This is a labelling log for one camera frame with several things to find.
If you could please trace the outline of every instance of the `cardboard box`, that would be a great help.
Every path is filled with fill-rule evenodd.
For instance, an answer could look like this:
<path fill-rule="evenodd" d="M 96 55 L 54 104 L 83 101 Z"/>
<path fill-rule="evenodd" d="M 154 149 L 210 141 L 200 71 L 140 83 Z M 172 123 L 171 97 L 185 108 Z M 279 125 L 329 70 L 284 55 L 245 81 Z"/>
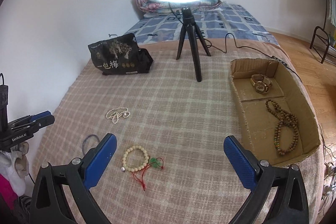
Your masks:
<path fill-rule="evenodd" d="M 272 80 L 273 86 L 268 93 L 255 91 L 250 80 L 254 74 L 262 74 Z M 320 138 L 313 111 L 283 64 L 265 59 L 237 59 L 231 62 L 230 81 L 239 113 L 242 145 L 258 160 L 268 160 L 273 166 L 283 167 L 303 161 L 316 152 Z M 279 120 L 267 111 L 267 99 L 276 101 L 298 119 L 298 144 L 285 156 L 280 156 L 274 145 L 274 132 Z M 282 128 L 281 148 L 289 147 L 293 132 L 292 128 Z"/>

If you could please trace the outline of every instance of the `striped curtain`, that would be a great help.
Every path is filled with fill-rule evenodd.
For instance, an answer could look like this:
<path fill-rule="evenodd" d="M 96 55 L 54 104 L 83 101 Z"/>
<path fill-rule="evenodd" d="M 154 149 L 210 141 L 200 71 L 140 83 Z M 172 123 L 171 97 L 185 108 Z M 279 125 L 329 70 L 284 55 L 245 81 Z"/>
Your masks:
<path fill-rule="evenodd" d="M 336 0 L 329 0 L 329 16 L 330 22 L 336 27 Z"/>

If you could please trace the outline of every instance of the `tripod leg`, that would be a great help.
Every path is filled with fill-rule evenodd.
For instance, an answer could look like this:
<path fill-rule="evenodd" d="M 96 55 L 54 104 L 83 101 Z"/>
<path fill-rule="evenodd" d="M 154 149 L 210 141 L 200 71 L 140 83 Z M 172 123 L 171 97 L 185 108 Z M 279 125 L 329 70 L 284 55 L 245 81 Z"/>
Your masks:
<path fill-rule="evenodd" d="M 197 79 L 197 82 L 201 82 L 202 81 L 201 63 L 200 63 L 200 56 L 198 53 L 195 29 L 191 24 L 189 24 L 186 30 L 188 32 L 191 53 L 193 55 L 196 79 Z"/>
<path fill-rule="evenodd" d="M 196 29 L 196 34 L 199 37 L 199 40 L 201 41 L 202 46 L 203 46 L 205 52 L 207 53 L 207 56 L 211 56 L 211 54 L 209 52 L 209 49 L 207 47 L 207 44 L 206 44 L 206 42 L 204 40 L 204 37 L 203 37 L 203 35 L 201 33 L 201 29 L 199 28 L 199 26 L 197 24 L 195 25 L 195 29 Z"/>
<path fill-rule="evenodd" d="M 182 25 L 176 60 L 179 60 L 181 57 L 186 32 L 187 32 L 186 27 Z"/>

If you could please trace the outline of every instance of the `blue gripper pad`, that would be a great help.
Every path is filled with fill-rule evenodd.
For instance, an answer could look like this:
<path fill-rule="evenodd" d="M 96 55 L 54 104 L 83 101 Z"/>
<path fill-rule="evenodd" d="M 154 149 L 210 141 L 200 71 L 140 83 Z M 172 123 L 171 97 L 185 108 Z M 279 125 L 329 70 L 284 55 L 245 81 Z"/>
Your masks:
<path fill-rule="evenodd" d="M 87 190 L 97 186 L 114 152 L 117 149 L 117 138 L 113 134 L 107 134 L 94 151 L 94 157 L 85 165 L 83 184 Z"/>
<path fill-rule="evenodd" d="M 49 115 L 51 115 L 50 111 L 45 111 L 45 112 L 33 115 L 33 116 L 30 117 L 29 122 L 35 121 L 37 119 L 40 119 L 40 118 L 43 118 L 43 117 L 49 116 Z"/>
<path fill-rule="evenodd" d="M 244 188 L 253 191 L 258 184 L 256 171 L 231 137 L 224 140 L 224 152 Z"/>

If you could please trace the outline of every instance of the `beige checkered blanket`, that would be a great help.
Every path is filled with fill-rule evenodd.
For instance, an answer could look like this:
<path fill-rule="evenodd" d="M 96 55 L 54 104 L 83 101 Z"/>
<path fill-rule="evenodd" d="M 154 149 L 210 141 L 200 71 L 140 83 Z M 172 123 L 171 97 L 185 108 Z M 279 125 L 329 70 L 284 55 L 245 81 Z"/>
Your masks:
<path fill-rule="evenodd" d="M 238 42 L 290 63 L 277 46 Z M 224 48 L 222 39 L 215 44 Z M 206 57 L 199 51 L 201 83 L 196 82 L 190 51 L 184 50 L 179 61 L 175 60 L 176 51 L 169 51 L 177 48 L 176 42 L 147 46 L 155 62 L 145 75 L 103 76 L 90 61 L 54 113 L 56 122 L 42 138 L 33 164 L 34 176 L 43 161 L 61 165 L 81 157 L 83 140 L 89 134 L 102 139 L 111 132 L 118 140 L 117 151 L 99 184 L 91 189 L 111 223 L 229 223 L 249 194 L 223 152 L 226 136 L 240 139 L 228 81 L 230 62 L 237 58 L 265 58 L 254 50 L 237 50 L 231 41 L 229 44 L 227 54 L 212 48 L 213 56 Z M 300 87 L 309 101 L 305 88 L 301 84 Z M 131 116 L 112 124 L 105 114 L 116 107 L 128 107 Z M 164 158 L 163 170 L 147 171 L 145 192 L 130 173 L 121 171 L 124 151 L 135 144 L 145 147 L 151 156 Z M 131 161 L 139 163 L 140 158 L 132 157 Z M 321 150 L 299 166 L 307 190 L 310 221 L 314 223 L 323 183 Z M 78 223 L 83 223 L 69 191 L 67 196 Z M 271 198 L 257 223 L 266 216 Z"/>

